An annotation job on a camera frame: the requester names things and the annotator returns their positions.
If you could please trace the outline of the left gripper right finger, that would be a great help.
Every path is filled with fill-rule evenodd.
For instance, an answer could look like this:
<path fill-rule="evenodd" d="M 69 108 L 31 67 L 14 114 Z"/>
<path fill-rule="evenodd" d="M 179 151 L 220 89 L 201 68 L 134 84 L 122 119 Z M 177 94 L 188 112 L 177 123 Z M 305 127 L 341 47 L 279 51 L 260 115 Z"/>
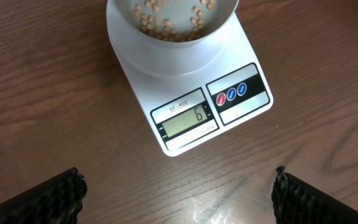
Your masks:
<path fill-rule="evenodd" d="M 285 167 L 276 168 L 271 199 L 277 224 L 358 224 L 358 211 L 318 190 Z"/>

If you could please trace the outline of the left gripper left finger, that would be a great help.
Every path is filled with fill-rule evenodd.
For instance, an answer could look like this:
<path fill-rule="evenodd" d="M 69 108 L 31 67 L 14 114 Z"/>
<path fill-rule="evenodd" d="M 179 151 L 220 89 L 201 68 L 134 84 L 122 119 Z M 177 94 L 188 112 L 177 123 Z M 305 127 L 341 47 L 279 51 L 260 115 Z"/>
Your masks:
<path fill-rule="evenodd" d="M 0 203 L 0 224 L 76 224 L 88 187 L 76 167 Z"/>

